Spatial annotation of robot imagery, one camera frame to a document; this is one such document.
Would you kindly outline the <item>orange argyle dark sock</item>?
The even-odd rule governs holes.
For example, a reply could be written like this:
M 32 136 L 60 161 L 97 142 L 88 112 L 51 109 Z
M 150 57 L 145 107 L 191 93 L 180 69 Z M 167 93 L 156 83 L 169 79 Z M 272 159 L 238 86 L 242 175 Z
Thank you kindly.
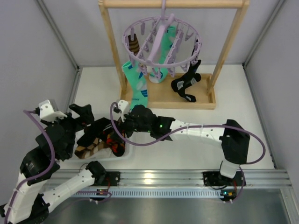
M 124 155 L 126 144 L 122 139 L 119 139 L 118 135 L 115 135 L 114 132 L 111 132 L 107 135 L 106 144 L 116 157 L 121 157 Z

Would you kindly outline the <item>green sock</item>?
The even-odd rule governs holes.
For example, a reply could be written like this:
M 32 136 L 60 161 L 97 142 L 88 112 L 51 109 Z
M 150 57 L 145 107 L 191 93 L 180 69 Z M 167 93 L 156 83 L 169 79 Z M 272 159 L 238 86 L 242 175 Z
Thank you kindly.
M 147 107 L 147 82 L 143 73 L 140 71 L 138 65 L 133 67 L 132 63 L 130 61 L 127 61 L 123 64 L 122 70 L 133 92 L 130 103 L 130 109 L 132 110 L 137 105 L 143 105 L 144 107 Z
M 167 31 L 164 33 L 161 44 L 160 44 L 160 56 L 158 63 L 164 64 L 166 57 L 173 45 L 173 42 L 175 40 L 176 36 L 176 28 L 174 26 L 169 26 Z M 167 68 L 160 68 L 160 79 L 158 79 L 154 72 L 151 72 L 149 76 L 149 80 L 153 83 L 161 83 L 164 81 L 166 76 L 168 75 L 168 69 Z

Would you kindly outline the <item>green sock back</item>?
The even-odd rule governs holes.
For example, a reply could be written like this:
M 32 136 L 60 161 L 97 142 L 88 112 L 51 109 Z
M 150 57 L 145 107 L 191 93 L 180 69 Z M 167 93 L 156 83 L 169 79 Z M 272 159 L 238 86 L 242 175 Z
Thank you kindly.
M 158 63 L 164 64 L 166 57 L 173 45 L 173 42 L 175 40 L 176 36 L 176 28 L 174 26 L 169 26 L 167 31 L 164 33 L 161 44 L 160 44 L 160 56 Z M 151 72 L 149 76 L 149 80 L 153 83 L 161 83 L 164 81 L 166 76 L 168 75 L 168 69 L 167 68 L 160 68 L 160 79 L 158 79 L 154 72 Z

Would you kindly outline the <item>black sock with grey patch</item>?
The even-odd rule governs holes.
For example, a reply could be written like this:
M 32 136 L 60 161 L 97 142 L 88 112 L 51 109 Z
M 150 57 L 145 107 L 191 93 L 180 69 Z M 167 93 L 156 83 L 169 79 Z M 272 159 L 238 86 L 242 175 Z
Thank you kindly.
M 171 82 L 171 88 L 180 97 L 184 98 L 188 102 L 196 102 L 196 97 L 194 95 L 186 94 L 186 89 L 195 85 L 201 81 L 201 75 L 197 73 L 197 69 L 201 64 L 201 60 L 196 62 L 190 62 L 188 71 L 180 78 L 174 79 Z

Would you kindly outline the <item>brown striped sock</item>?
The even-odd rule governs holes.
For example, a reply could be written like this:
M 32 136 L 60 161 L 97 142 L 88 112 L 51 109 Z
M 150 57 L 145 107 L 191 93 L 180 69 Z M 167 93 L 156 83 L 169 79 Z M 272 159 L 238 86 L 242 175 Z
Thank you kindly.
M 136 34 L 128 36 L 129 50 L 136 56 L 139 53 L 140 46 Z

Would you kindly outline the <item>purple round clip hanger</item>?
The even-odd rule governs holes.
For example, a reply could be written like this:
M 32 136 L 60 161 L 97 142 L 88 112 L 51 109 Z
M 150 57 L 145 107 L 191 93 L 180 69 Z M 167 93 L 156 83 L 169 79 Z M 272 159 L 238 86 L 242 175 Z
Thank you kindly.
M 187 72 L 190 62 L 192 62 L 192 55 L 183 61 L 178 62 L 176 60 L 177 54 L 180 50 L 182 42 L 187 42 L 190 39 L 199 39 L 200 50 L 202 46 L 201 37 L 198 31 L 186 21 L 180 20 L 175 17 L 174 14 L 166 15 L 166 1 L 162 1 L 161 15 L 143 18 L 132 23 L 123 33 L 122 43 L 126 49 L 129 60 L 133 66 L 138 65 L 140 71 L 147 75 L 147 67 L 152 69 L 156 77 L 160 79 L 160 68 L 167 68 L 168 74 L 171 77 L 175 77 L 175 69 L 177 67 L 182 68 L 184 72 Z M 145 23 L 152 22 L 149 34 L 145 38 L 144 42 L 140 45 L 139 53 L 135 56 L 129 50 L 128 36 L 135 34 L 135 28 L 139 25 L 141 35 L 145 33 Z M 169 26 L 176 28 L 176 36 L 173 45 L 166 57 L 164 64 L 159 64 L 160 56 L 160 44 L 164 33 L 167 31 Z

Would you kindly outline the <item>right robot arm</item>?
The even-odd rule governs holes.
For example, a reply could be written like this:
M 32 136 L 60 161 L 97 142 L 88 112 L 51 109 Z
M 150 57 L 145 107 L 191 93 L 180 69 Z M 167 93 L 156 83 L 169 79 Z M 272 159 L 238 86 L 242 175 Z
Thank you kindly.
M 220 178 L 234 179 L 238 168 L 247 162 L 250 135 L 235 120 L 228 119 L 224 125 L 209 127 L 157 116 L 143 105 L 129 111 L 118 106 L 113 112 L 121 116 L 116 126 L 124 137 L 149 133 L 158 141 L 189 140 L 219 147 L 224 154 Z

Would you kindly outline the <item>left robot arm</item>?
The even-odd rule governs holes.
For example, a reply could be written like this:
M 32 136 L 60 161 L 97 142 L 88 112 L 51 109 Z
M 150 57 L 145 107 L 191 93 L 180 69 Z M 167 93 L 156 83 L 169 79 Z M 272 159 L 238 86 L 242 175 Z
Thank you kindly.
M 91 105 L 69 108 L 79 117 L 58 110 L 45 100 L 33 111 L 24 113 L 42 132 L 36 137 L 38 146 L 24 157 L 16 187 L 7 204 L 0 207 L 6 224 L 40 224 L 63 201 L 94 184 L 101 184 L 106 170 L 98 161 L 92 161 L 73 178 L 42 193 L 41 189 L 60 169 L 59 160 L 72 157 L 76 132 L 94 122 Z

